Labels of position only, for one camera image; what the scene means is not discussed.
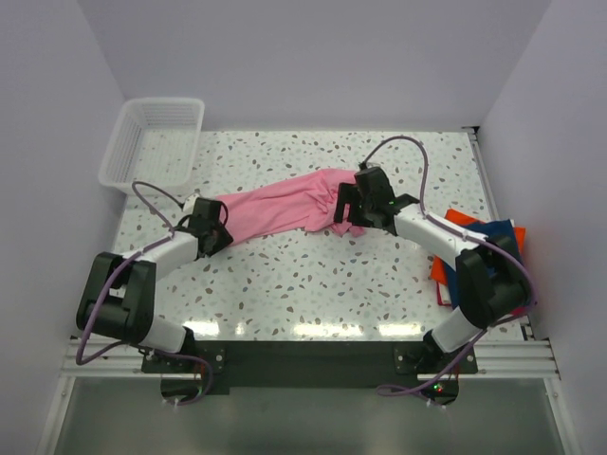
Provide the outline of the pink t shirt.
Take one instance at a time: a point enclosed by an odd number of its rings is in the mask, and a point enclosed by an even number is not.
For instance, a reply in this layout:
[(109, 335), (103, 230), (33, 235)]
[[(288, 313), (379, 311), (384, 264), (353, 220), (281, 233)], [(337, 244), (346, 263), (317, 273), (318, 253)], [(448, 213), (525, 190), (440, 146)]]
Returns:
[(330, 229), (339, 236), (359, 237), (362, 227), (334, 222), (339, 185), (355, 182), (353, 171), (322, 169), (262, 188), (219, 195), (228, 208), (227, 230), (236, 244), (247, 240), (302, 229)]

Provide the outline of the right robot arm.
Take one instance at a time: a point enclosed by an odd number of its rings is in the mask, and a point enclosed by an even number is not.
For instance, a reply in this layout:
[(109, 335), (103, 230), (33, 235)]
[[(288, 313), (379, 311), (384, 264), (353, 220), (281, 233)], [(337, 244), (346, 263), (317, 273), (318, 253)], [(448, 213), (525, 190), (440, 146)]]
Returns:
[(359, 171), (353, 183), (339, 184), (334, 221), (344, 220), (423, 246), (455, 272), (458, 306), (424, 335), (415, 358), (418, 369), (444, 372), (456, 352), (534, 300), (515, 239), (470, 231), (425, 210), (420, 198), (395, 195), (379, 167)]

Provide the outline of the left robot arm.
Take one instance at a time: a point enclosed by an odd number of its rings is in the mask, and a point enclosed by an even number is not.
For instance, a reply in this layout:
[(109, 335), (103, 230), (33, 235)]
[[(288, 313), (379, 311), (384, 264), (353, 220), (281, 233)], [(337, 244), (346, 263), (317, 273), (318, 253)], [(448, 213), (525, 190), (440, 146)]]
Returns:
[(156, 283), (179, 267), (210, 257), (233, 242), (228, 206), (191, 197), (176, 226), (129, 254), (103, 252), (91, 266), (76, 314), (82, 331), (76, 363), (84, 365), (120, 345), (163, 353), (176, 372), (196, 361), (193, 332), (156, 314)]

